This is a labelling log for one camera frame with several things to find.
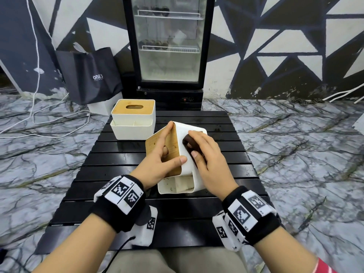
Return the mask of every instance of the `fingernail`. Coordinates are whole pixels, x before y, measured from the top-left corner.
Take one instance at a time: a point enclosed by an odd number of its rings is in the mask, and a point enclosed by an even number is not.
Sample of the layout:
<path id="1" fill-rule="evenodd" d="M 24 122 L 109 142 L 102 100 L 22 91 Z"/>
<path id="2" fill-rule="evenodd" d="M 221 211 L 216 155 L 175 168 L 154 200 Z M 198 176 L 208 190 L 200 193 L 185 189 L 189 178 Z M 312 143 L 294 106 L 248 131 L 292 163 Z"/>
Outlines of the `fingernail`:
<path id="1" fill-rule="evenodd" d="M 180 161 L 181 161 L 182 164 L 186 163 L 187 162 L 187 157 L 186 156 L 181 156 Z"/>

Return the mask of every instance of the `hand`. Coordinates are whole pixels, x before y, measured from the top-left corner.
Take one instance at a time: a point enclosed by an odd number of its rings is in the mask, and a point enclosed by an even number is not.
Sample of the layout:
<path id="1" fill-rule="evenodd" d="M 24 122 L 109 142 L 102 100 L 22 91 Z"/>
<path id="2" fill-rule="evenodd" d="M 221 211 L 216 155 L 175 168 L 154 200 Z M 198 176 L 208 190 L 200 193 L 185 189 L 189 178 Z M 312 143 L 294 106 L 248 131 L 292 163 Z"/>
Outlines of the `hand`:
<path id="1" fill-rule="evenodd" d="M 179 156 L 164 163 L 161 161 L 161 158 L 168 154 L 168 149 L 164 144 L 166 142 L 166 137 L 172 128 L 173 122 L 169 122 L 162 130 L 153 151 L 147 155 L 139 166 L 130 174 L 139 179 L 145 190 L 156 185 L 171 170 L 180 167 L 187 162 L 186 156 Z"/>
<path id="2" fill-rule="evenodd" d="M 197 151 L 192 151 L 191 155 L 196 161 L 205 187 L 223 201 L 238 187 L 238 184 L 230 172 L 219 145 L 213 138 L 202 132 L 190 130 L 188 134 L 198 143 L 207 161 L 206 165 L 203 156 Z"/>

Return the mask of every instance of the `black slatted table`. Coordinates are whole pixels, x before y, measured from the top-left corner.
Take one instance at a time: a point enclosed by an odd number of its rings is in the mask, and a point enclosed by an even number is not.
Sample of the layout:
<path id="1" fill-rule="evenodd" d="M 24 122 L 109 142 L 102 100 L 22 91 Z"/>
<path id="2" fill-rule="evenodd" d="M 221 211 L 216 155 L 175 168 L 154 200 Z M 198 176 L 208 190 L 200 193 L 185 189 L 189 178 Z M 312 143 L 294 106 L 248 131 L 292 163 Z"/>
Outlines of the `black slatted table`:
<path id="1" fill-rule="evenodd" d="M 171 120 L 205 128 L 219 144 L 236 182 L 271 202 L 225 111 L 157 111 L 155 132 Z M 93 195 L 113 177 L 130 173 L 145 157 L 145 141 L 117 140 L 110 122 L 60 203 L 36 254 L 48 254 L 59 245 L 89 215 Z M 222 246 L 212 224 L 212 217 L 222 210 L 221 201 L 206 190 L 160 195 L 155 186 L 146 202 L 158 209 L 150 248 Z M 110 249 L 117 250 L 124 241 L 118 234 Z"/>

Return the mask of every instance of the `floor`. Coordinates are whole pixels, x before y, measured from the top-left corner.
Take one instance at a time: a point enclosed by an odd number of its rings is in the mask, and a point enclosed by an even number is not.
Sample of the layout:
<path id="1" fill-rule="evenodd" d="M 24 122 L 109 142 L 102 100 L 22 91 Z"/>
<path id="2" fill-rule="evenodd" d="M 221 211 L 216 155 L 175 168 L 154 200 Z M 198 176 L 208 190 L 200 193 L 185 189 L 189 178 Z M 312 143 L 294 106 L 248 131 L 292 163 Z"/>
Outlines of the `floor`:
<path id="1" fill-rule="evenodd" d="M 51 103 L 36 104 L 36 110 Z M 30 102 L 0 95 L 1 129 L 24 119 Z M 36 118 L 55 119 L 81 108 L 66 102 Z M 340 273 L 364 270 L 364 136 L 351 126 L 364 104 L 309 105 L 274 100 L 205 100 L 204 110 L 226 110 L 286 228 Z M 0 245 L 9 249 L 0 272 L 29 272 L 33 251 L 108 117 L 63 139 L 0 139 Z M 62 123 L 17 125 L 11 136 L 61 136 L 86 115 Z M 253 273 L 269 272 L 250 246 Z M 108 253 L 103 262 L 110 259 Z"/>

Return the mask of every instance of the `fridge shelf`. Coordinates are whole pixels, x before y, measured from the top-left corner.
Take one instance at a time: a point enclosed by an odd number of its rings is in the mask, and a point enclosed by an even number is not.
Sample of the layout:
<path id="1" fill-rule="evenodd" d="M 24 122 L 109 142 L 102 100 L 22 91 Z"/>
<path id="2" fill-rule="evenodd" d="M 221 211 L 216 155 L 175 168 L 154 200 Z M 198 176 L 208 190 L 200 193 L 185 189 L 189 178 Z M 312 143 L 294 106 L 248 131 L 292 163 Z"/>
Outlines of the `fridge shelf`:
<path id="1" fill-rule="evenodd" d="M 198 46 L 177 46 L 169 45 L 168 47 L 163 47 L 158 50 L 154 49 L 155 46 L 152 45 L 142 45 L 140 50 L 148 52 L 169 52 L 169 53 L 200 53 Z"/>
<path id="2" fill-rule="evenodd" d="M 192 13 L 192 12 L 165 12 L 160 10 L 142 10 L 138 9 L 138 14 L 135 15 L 137 17 L 150 17 L 150 18 L 169 18 L 169 19 L 186 19 L 186 20 L 203 20 L 200 13 Z"/>

